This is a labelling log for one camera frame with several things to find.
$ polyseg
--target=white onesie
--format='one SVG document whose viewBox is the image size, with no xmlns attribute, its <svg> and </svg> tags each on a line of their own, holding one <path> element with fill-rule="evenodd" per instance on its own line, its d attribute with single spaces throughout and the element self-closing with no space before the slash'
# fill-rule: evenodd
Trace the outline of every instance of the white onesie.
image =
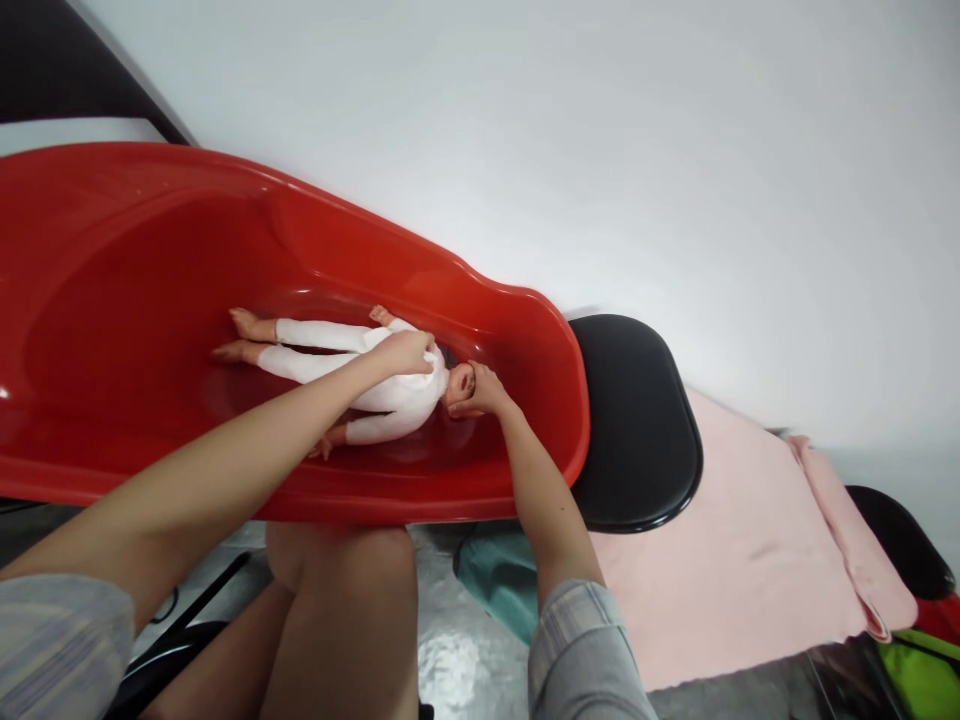
<svg viewBox="0 0 960 720">
<path fill-rule="evenodd" d="M 342 350 L 339 355 L 306 355 L 282 345 L 274 345 L 260 353 L 257 364 L 280 377 L 308 383 L 337 368 L 343 367 L 357 355 L 372 350 L 391 332 L 416 330 L 413 325 L 395 319 L 388 327 L 368 328 L 340 325 L 323 320 L 277 320 L 277 339 L 284 345 Z M 394 375 L 367 390 L 350 406 L 367 412 L 388 413 L 372 415 L 347 423 L 348 445 L 372 445 L 408 435 L 423 425 L 437 401 L 443 397 L 450 382 L 443 355 L 426 352 L 424 359 L 433 365 L 426 375 Z"/>
</svg>

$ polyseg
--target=plaid shirt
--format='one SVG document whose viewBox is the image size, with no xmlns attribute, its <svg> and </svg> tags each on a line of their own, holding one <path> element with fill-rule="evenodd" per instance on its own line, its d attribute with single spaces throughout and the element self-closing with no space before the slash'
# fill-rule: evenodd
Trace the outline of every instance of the plaid shirt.
<svg viewBox="0 0 960 720">
<path fill-rule="evenodd" d="M 35 575 L 0 583 L 0 719 L 99 718 L 130 661 L 133 600 L 107 582 Z M 655 720 L 613 596 L 559 585 L 530 646 L 533 718 Z"/>
<path fill-rule="evenodd" d="M 586 580 L 563 582 L 547 597 L 527 687 L 532 718 L 656 720 L 617 601 Z"/>
</svg>

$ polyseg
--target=hand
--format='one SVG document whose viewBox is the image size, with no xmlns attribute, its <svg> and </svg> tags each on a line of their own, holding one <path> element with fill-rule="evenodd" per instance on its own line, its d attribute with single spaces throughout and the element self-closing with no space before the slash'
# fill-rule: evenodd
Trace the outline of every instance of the hand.
<svg viewBox="0 0 960 720">
<path fill-rule="evenodd" d="M 417 375 L 433 372 L 433 365 L 423 354 L 433 344 L 433 335 L 425 332 L 402 330 L 392 333 L 373 350 L 361 357 L 376 359 L 382 368 L 392 375 Z"/>
<path fill-rule="evenodd" d="M 503 383 L 500 382 L 500 378 L 493 370 L 473 360 L 469 362 L 473 366 L 473 372 L 476 376 L 473 397 L 452 405 L 450 407 L 452 417 L 462 416 L 470 410 L 499 415 L 504 410 L 516 407 L 513 398 L 504 390 Z"/>
<path fill-rule="evenodd" d="M 324 435 L 320 438 L 320 442 L 317 443 L 317 446 L 310 451 L 310 454 L 307 455 L 308 458 L 315 458 L 317 455 L 322 455 L 324 462 L 330 459 L 330 453 L 333 452 L 334 444 L 330 442 L 330 438 Z"/>
<path fill-rule="evenodd" d="M 373 310 L 370 311 L 370 319 L 376 323 L 380 323 L 383 327 L 387 327 L 397 319 L 397 316 L 387 310 L 383 305 L 374 305 Z"/>
</svg>

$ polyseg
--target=black seat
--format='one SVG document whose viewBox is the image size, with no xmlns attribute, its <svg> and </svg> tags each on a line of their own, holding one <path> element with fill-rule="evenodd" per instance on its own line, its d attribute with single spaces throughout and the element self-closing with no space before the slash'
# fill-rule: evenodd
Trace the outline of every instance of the black seat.
<svg viewBox="0 0 960 720">
<path fill-rule="evenodd" d="M 594 532 L 663 525 L 693 499 L 703 472 L 700 433 L 670 349 L 622 315 L 570 323 L 590 394 L 590 448 L 573 496 Z"/>
<path fill-rule="evenodd" d="M 903 505 L 873 488 L 848 485 L 847 492 L 914 597 L 937 602 L 953 594 L 953 573 Z"/>
</svg>

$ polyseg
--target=doll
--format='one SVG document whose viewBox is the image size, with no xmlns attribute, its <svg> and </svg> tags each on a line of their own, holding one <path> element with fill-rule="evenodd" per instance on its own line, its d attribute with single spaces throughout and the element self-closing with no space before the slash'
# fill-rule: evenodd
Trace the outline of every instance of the doll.
<svg viewBox="0 0 960 720">
<path fill-rule="evenodd" d="M 340 325 L 324 320 L 297 321 L 261 319 L 249 310 L 230 311 L 240 340 L 213 351 L 223 363 L 243 362 L 304 384 L 333 372 L 361 353 L 376 347 L 390 333 L 416 330 L 382 305 L 370 312 L 380 327 Z M 342 351 L 336 355 L 307 355 L 286 345 Z M 473 366 L 460 363 L 448 370 L 443 354 L 433 343 L 424 359 L 433 371 L 424 375 L 394 375 L 361 395 L 350 407 L 382 413 L 332 427 L 318 446 L 323 459 L 340 445 L 372 445 L 396 440 L 423 425 L 439 401 L 451 417 L 478 415 L 476 411 L 457 414 L 451 407 L 473 397 L 476 377 Z"/>
</svg>

